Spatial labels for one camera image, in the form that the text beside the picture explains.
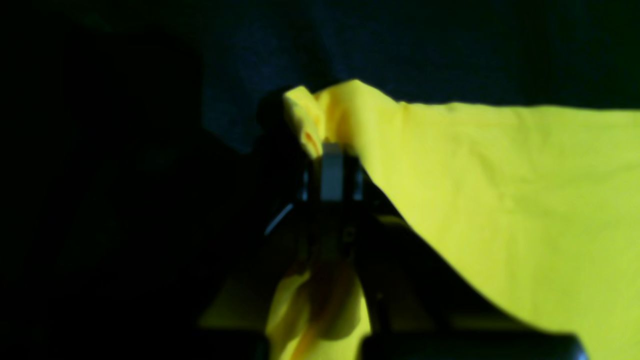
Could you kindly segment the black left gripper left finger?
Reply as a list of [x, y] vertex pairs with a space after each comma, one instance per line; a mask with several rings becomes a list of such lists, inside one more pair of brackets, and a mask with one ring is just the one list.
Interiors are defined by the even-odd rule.
[[263, 234], [271, 236], [300, 228], [305, 236], [333, 235], [333, 141], [328, 116], [313, 95], [282, 95], [282, 124], [286, 123], [300, 149], [286, 159], [277, 143], [278, 160], [293, 166], [286, 176], [287, 192], [266, 223]]

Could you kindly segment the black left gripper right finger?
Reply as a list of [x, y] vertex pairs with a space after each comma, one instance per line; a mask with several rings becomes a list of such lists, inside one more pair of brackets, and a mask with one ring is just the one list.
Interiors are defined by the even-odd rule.
[[355, 271], [373, 321], [439, 321], [425, 275], [427, 246], [345, 146], [333, 146], [334, 215], [342, 221]]

